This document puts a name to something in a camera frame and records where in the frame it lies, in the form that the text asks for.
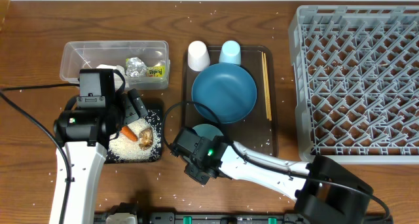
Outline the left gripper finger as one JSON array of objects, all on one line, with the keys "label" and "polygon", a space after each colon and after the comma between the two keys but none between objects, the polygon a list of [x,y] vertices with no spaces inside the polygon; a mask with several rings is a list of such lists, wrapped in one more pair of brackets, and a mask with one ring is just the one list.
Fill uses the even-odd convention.
[{"label": "left gripper finger", "polygon": [[143,101],[140,98],[140,95],[136,89],[129,90],[127,93],[128,97],[128,110],[130,115],[138,116],[139,118],[146,117],[148,115],[148,110],[145,107]]},{"label": "left gripper finger", "polygon": [[123,125],[129,125],[130,123],[139,119],[137,112],[136,98],[138,97],[137,92],[128,92],[122,95],[122,101],[124,106],[125,117]]}]

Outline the orange carrot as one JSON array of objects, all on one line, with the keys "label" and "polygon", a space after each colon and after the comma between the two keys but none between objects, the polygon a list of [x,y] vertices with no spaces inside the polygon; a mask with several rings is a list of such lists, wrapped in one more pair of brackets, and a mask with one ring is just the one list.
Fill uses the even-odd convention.
[{"label": "orange carrot", "polygon": [[138,137],[128,126],[122,127],[120,132],[123,135],[125,135],[130,141],[138,141]]}]

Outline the white napkin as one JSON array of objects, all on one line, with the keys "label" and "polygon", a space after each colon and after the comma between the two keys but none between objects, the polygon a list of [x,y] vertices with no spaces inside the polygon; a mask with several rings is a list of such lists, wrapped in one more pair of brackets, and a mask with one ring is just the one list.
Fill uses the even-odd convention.
[{"label": "white napkin", "polygon": [[118,70],[123,77],[126,76],[125,74],[125,69],[120,66],[120,65],[105,65],[105,64],[100,64],[97,69],[112,69],[112,70]]}]

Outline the brown food scrap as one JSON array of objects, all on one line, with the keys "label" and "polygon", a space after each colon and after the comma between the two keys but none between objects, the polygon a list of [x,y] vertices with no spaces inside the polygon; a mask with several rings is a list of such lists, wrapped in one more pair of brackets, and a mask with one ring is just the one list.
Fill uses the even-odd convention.
[{"label": "brown food scrap", "polygon": [[148,127],[139,133],[139,148],[141,150],[147,150],[153,146],[154,136],[153,129]]}]

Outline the aluminium foil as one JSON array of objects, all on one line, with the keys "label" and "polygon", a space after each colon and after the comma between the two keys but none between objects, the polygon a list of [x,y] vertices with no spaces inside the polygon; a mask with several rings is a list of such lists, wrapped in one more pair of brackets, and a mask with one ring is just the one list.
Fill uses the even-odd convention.
[{"label": "aluminium foil", "polygon": [[147,66],[138,57],[126,59],[126,75],[131,78],[145,77]]}]

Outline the green yellow snack wrapper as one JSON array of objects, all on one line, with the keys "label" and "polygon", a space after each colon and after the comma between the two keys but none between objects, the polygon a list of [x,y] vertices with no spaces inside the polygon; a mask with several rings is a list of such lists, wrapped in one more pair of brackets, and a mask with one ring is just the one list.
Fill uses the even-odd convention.
[{"label": "green yellow snack wrapper", "polygon": [[166,66],[156,65],[156,66],[147,67],[147,76],[148,77],[165,77]]}]

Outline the light blue bowl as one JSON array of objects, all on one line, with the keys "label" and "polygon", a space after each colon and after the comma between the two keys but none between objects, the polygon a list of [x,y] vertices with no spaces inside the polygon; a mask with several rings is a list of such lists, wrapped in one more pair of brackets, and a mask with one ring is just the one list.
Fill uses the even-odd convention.
[{"label": "light blue bowl", "polygon": [[200,137],[213,140],[215,136],[223,136],[222,131],[212,124],[198,124],[192,128]]}]

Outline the dark blue plate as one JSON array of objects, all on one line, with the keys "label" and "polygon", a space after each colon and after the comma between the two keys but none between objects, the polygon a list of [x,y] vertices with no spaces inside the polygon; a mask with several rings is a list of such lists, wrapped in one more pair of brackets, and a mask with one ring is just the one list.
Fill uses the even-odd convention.
[{"label": "dark blue plate", "polygon": [[234,64],[214,64],[195,78],[191,90],[196,110],[206,119],[224,124],[250,114],[257,101],[257,85],[248,71]]}]

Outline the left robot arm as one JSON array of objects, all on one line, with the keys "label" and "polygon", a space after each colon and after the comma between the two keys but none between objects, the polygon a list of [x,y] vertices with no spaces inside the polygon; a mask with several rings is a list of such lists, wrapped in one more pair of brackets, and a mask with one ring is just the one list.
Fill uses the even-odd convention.
[{"label": "left robot arm", "polygon": [[54,123],[57,174],[50,223],[92,223],[97,188],[106,163],[151,162],[159,139],[147,123],[151,111],[133,89],[127,93],[81,91]]}]

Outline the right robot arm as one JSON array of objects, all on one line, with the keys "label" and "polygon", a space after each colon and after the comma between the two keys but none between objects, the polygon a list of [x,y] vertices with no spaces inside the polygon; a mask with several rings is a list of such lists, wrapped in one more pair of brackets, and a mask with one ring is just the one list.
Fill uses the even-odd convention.
[{"label": "right robot arm", "polygon": [[289,162],[246,149],[221,136],[191,135],[174,144],[185,168],[202,185],[210,177],[256,183],[295,201],[294,210],[311,223],[364,223],[373,189],[334,160]]}]

